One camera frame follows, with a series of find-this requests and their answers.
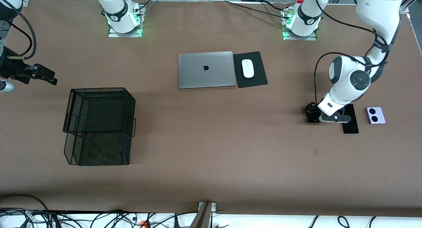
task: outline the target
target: white mouse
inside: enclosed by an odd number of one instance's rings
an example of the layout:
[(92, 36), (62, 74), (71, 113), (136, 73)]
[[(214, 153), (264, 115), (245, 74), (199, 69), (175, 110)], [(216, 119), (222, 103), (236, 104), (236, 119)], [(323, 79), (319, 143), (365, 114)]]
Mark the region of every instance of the white mouse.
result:
[(250, 59), (242, 60), (242, 69), (243, 69), (243, 75), (246, 78), (251, 78), (254, 76), (254, 65), (252, 64), (252, 60)]

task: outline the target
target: mouse pad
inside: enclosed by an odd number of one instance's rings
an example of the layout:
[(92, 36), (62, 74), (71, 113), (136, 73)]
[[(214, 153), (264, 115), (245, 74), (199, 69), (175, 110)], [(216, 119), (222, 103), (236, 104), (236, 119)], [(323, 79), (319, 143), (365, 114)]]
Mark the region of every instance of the mouse pad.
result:
[[(239, 88), (268, 84), (260, 52), (255, 51), (234, 54), (233, 59), (235, 64), (236, 81)], [(252, 64), (254, 65), (254, 76), (251, 78), (246, 78), (243, 76), (242, 60), (244, 59), (252, 60)]]

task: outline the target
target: brown tabletop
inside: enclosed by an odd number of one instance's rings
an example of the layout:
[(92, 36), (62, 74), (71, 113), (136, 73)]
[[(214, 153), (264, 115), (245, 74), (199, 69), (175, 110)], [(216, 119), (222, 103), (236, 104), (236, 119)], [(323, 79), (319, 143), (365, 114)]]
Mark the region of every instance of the brown tabletop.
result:
[[(363, 26), (354, 6), (326, 11)], [(96, 0), (31, 0), (23, 9), (38, 44), (26, 63), (59, 81), (14, 81), (16, 91), (1, 94), (1, 194), (37, 195), (52, 210), (182, 212), (212, 200), (227, 213), (421, 215), (422, 59), (405, 15), (384, 75), (354, 103), (360, 133), (345, 135), (339, 124), (306, 124), (303, 108), (314, 99), (318, 57), (363, 55), (371, 34), (325, 18), (318, 41), (287, 41), (277, 17), (224, 2), (158, 2), (143, 37), (108, 38), (100, 12)], [(27, 44), (13, 29), (6, 46)], [(179, 90), (178, 54), (208, 51), (260, 51), (268, 84)], [(318, 98), (331, 87), (334, 57), (319, 65)], [(91, 87), (125, 87), (136, 99), (131, 165), (68, 165), (69, 92)], [(383, 108), (386, 124), (366, 122), (371, 106)], [(28, 203), (1, 206), (41, 209)]]

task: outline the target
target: closed silver laptop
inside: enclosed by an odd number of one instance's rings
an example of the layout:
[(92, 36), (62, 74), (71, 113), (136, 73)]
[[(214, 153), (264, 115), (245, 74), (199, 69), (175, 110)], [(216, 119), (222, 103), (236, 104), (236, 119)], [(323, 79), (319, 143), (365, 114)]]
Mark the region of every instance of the closed silver laptop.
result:
[(179, 89), (235, 85), (233, 52), (179, 54)]

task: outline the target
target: wire mesh basket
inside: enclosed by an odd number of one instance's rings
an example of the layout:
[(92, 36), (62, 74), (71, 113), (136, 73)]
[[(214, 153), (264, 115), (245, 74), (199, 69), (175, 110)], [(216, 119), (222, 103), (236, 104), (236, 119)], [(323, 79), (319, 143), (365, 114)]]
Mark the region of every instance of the wire mesh basket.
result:
[(135, 99), (125, 88), (72, 89), (63, 132), (71, 165), (129, 165)]

